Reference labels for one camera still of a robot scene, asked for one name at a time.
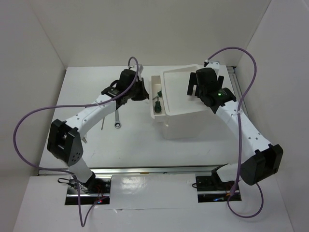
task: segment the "green object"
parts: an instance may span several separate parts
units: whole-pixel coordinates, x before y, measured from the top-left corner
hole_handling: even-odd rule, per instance
[[[154,111],[159,114],[162,111],[161,102],[156,101],[154,105]]]

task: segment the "white wall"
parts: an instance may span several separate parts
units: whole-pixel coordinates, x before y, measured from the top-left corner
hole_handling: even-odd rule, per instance
[[[0,22],[0,225],[11,232],[32,171],[14,151],[13,130],[30,110],[56,103],[65,69],[27,2],[1,0]],[[18,134],[36,164],[51,116],[34,115]]]
[[[29,0],[65,66],[202,63],[246,47],[270,0]],[[236,65],[239,52],[217,58]]]
[[[249,43],[258,65],[246,106],[250,119],[284,150],[276,174],[295,232],[308,231],[309,0],[272,0]],[[253,74],[243,56],[237,76],[244,90]]]

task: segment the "robotic arm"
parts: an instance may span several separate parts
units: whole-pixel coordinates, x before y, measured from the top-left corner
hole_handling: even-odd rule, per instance
[[[111,86],[101,92],[101,95],[93,102],[97,106],[87,107],[65,121],[56,119],[51,124],[47,143],[48,151],[57,159],[62,160],[77,179],[90,191],[97,191],[97,187],[103,188],[104,186],[101,184],[100,179],[96,179],[95,174],[88,168],[82,158],[82,141],[84,141],[86,133],[100,120],[126,104],[129,99],[133,101],[149,99],[149,94],[144,86],[144,79],[140,78],[143,70],[140,65],[137,81],[125,95],[115,101],[100,104],[121,94],[130,86],[136,75],[136,71],[133,69],[134,67],[123,70],[119,80],[113,81]]]
[[[193,94],[216,114],[237,137],[239,133],[238,115],[242,124],[242,152],[244,160],[241,164],[240,176],[248,184],[257,182],[278,171],[283,149],[280,145],[272,145],[255,128],[242,110],[237,112],[238,102],[228,88],[222,88],[223,76],[217,77],[220,65],[218,62],[207,64],[206,68],[192,72],[187,95]],[[234,181],[238,164],[228,164],[216,170],[220,181]]]

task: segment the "purple cable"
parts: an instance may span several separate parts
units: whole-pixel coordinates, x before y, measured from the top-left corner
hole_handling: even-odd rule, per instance
[[[18,146],[17,146],[17,142],[16,142],[16,135],[17,135],[17,131],[18,131],[18,128],[20,127],[20,125],[22,124],[22,122],[27,118],[29,117],[30,115],[36,113],[36,112],[39,112],[39,111],[43,111],[43,110],[50,110],[50,109],[56,109],[56,108],[77,108],[77,107],[92,107],[92,106],[97,106],[97,105],[103,105],[103,104],[106,104],[106,103],[109,103],[111,101],[114,101],[114,100],[117,100],[118,98],[122,97],[123,95],[125,95],[131,88],[132,86],[134,85],[134,83],[136,82],[137,80],[137,77],[138,77],[138,73],[139,73],[139,63],[137,61],[137,59],[135,57],[130,57],[129,61],[128,61],[128,66],[130,66],[130,63],[131,63],[131,60],[135,60],[136,62],[136,74],[135,74],[135,77],[132,81],[132,83],[129,85],[129,87],[123,91],[121,94],[119,94],[118,96],[114,97],[114,98],[111,98],[107,101],[104,101],[104,102],[100,102],[98,104],[80,104],[80,105],[54,105],[54,106],[47,106],[47,107],[43,107],[43,108],[39,108],[39,109],[36,109],[36,110],[33,110],[31,112],[29,112],[28,114],[26,114],[25,116],[23,116],[19,122],[17,123],[15,129],[14,129],[14,132],[13,132],[13,144],[14,144],[14,149],[16,151],[16,153],[18,154],[18,156],[20,157],[20,159],[25,162],[26,164],[28,164],[29,166],[33,167],[33,168],[36,168],[38,170],[46,170],[46,171],[53,171],[53,172],[62,172],[62,173],[68,173],[68,174],[71,174],[73,175],[73,178],[75,180],[75,182],[77,183],[77,191],[78,191],[78,209],[79,209],[79,216],[80,216],[80,220],[81,220],[81,226],[84,227],[85,224],[86,224],[86,219],[87,219],[87,216],[90,212],[90,210],[98,203],[98,201],[96,201],[88,210],[87,214],[86,214],[86,217],[85,217],[85,221],[83,223],[83,217],[82,217],[82,211],[81,211],[81,195],[80,195],[80,190],[79,190],[79,184],[78,184],[78,180],[77,178],[74,176],[74,173],[68,171],[68,170],[63,170],[63,169],[55,169],[55,168],[43,168],[43,167],[40,167],[38,165],[35,165],[31,162],[29,162],[28,160],[25,159],[25,157],[21,154],[21,152],[19,151],[18,149]]]
[[[208,60],[210,60],[211,58],[213,58],[215,55],[219,54],[220,52],[223,52],[225,50],[230,50],[230,49],[236,49],[236,50],[239,50],[239,51],[242,51],[244,53],[246,53],[252,60],[253,62],[253,66],[254,66],[254,73],[253,73],[253,78],[248,86],[248,88],[246,89],[246,91],[243,93],[243,95],[241,96],[240,100],[239,100],[239,103],[238,103],[238,107],[237,107],[237,112],[240,111],[240,107],[241,107],[241,104],[244,100],[244,98],[246,97],[247,93],[249,92],[249,90],[251,89],[254,81],[255,81],[255,78],[256,78],[256,71],[257,71],[257,65],[256,65],[256,61],[255,59],[253,58],[253,56],[245,49],[243,48],[240,48],[240,47],[226,47],[226,48],[223,48],[219,51],[217,51],[216,53],[214,53],[213,55],[211,55]],[[242,129],[241,129],[241,118],[240,118],[240,114],[237,114],[237,117],[238,117],[238,132],[239,132],[239,153],[238,153],[238,166],[237,166],[237,175],[236,175],[236,180],[235,180],[235,183],[234,185],[232,186],[231,190],[230,190],[230,197],[227,199],[227,205],[228,205],[228,208],[232,211],[233,214],[235,214],[236,216],[238,217],[241,217],[241,218],[252,218],[252,217],[255,217],[256,215],[258,215],[262,209],[263,209],[263,206],[264,206],[264,196],[263,196],[263,193],[262,193],[262,190],[261,190],[261,187],[259,186],[259,184],[256,183],[256,185],[258,186],[259,190],[260,190],[260,193],[261,193],[261,199],[262,199],[262,202],[261,202],[261,207],[260,209],[253,215],[250,215],[250,216],[242,216],[238,213],[236,213],[230,206],[229,204],[229,201],[231,199],[231,197],[234,195],[237,187],[238,187],[238,182],[239,182],[239,176],[240,176],[240,168],[241,168],[241,153],[242,153]]]

